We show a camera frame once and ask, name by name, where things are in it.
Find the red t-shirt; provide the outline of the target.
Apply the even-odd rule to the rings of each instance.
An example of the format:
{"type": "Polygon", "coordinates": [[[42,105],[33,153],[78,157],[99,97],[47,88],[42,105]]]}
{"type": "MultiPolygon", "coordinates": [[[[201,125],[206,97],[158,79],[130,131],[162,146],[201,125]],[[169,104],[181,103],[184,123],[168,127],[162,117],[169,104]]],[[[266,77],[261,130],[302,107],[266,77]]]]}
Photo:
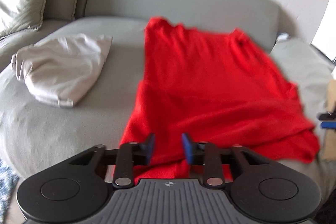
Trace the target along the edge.
{"type": "Polygon", "coordinates": [[[219,148],[242,145],[272,160],[312,162],[320,145],[297,86],[241,30],[216,34],[151,18],[145,69],[121,143],[154,133],[142,178],[187,178],[182,134],[219,148]]]}

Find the grey sofa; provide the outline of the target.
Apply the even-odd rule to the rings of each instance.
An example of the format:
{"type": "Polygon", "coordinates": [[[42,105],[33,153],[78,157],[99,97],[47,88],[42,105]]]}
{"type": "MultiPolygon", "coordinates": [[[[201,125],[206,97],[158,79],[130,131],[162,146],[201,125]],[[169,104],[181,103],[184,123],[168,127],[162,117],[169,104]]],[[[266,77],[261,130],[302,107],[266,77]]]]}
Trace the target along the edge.
{"type": "Polygon", "coordinates": [[[78,0],[73,22],[47,20],[40,31],[14,35],[1,47],[1,157],[26,179],[96,144],[117,148],[143,77],[143,31],[152,16],[209,31],[241,28],[270,54],[281,13],[272,0],[78,0]],[[113,38],[98,81],[73,108],[38,102],[17,80],[10,57],[80,33],[113,38]]]}

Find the grey storage bag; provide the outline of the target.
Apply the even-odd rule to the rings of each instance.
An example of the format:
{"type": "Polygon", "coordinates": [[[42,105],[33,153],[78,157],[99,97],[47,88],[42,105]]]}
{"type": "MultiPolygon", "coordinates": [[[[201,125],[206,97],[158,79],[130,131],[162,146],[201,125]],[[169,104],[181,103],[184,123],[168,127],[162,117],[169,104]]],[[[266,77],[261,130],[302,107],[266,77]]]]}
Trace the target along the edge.
{"type": "Polygon", "coordinates": [[[37,101],[71,108],[98,80],[112,41],[111,36],[86,34],[46,39],[18,50],[11,66],[37,101]]]}

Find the grey side cushion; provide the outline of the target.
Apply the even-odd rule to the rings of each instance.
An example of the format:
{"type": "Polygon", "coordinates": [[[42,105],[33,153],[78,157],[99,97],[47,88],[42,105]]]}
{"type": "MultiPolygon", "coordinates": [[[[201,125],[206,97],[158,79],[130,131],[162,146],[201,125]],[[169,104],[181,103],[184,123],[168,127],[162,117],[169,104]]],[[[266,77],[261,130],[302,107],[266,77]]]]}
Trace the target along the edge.
{"type": "Polygon", "coordinates": [[[315,47],[298,38],[277,42],[270,56],[284,75],[297,84],[304,112],[316,122],[317,115],[325,111],[334,65],[315,47]]]}

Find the blue white rug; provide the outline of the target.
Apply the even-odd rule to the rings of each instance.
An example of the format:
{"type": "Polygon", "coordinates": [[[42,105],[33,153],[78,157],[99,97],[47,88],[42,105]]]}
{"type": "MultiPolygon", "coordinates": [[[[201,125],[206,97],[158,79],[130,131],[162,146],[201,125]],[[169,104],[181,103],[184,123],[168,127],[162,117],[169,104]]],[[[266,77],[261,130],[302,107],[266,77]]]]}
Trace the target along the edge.
{"type": "Polygon", "coordinates": [[[19,181],[19,176],[15,171],[7,165],[3,160],[0,162],[0,217],[1,223],[5,223],[5,218],[7,211],[9,209],[13,192],[17,183],[19,181]]]}

